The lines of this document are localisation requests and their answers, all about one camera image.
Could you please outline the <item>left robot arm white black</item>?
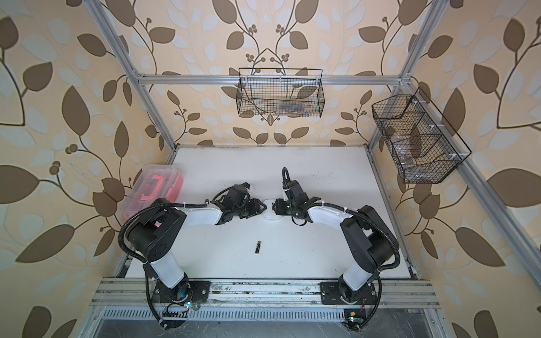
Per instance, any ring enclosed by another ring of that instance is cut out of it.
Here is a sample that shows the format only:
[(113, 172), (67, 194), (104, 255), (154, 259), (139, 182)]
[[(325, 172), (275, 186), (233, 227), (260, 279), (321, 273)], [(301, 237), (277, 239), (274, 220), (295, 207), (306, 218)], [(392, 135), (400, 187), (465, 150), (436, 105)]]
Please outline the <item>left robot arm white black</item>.
[(248, 183), (234, 184), (202, 204), (173, 203), (156, 199), (128, 218), (118, 233), (120, 248), (142, 263), (145, 277), (157, 280), (180, 303), (191, 294), (189, 278), (172, 248), (183, 228), (223, 225), (234, 218), (261, 215), (267, 206), (251, 197)]

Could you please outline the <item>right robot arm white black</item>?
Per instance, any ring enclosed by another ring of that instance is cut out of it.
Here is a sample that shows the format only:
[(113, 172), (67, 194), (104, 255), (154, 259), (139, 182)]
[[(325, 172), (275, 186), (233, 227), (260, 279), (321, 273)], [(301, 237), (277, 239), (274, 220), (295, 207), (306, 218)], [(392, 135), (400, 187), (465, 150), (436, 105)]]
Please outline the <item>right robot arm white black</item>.
[(353, 210), (309, 197), (300, 183), (283, 179), (284, 199), (273, 203), (276, 215), (288, 215), (295, 225), (319, 223), (339, 230), (347, 243), (353, 262), (339, 277), (341, 297), (352, 303), (380, 274), (401, 263), (400, 244), (378, 212), (371, 206)]

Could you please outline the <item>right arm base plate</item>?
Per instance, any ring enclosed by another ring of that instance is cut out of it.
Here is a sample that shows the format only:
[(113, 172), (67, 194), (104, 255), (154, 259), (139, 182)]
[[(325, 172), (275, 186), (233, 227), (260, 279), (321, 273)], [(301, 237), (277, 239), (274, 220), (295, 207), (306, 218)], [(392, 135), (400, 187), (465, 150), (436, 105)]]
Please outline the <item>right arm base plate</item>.
[(365, 306), (375, 305), (378, 291), (373, 285), (365, 284), (357, 291), (351, 291), (346, 284), (339, 282), (322, 282), (321, 303), (323, 305), (352, 305)]

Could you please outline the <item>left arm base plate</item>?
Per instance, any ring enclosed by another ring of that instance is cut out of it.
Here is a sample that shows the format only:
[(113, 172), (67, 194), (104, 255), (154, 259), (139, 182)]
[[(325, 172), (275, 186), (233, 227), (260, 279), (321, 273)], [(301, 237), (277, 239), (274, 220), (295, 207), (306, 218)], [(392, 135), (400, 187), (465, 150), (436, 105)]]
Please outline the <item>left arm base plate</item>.
[(172, 289), (158, 281), (153, 291), (153, 301), (165, 303), (205, 302), (210, 293), (211, 282), (208, 280), (189, 280), (180, 282)]

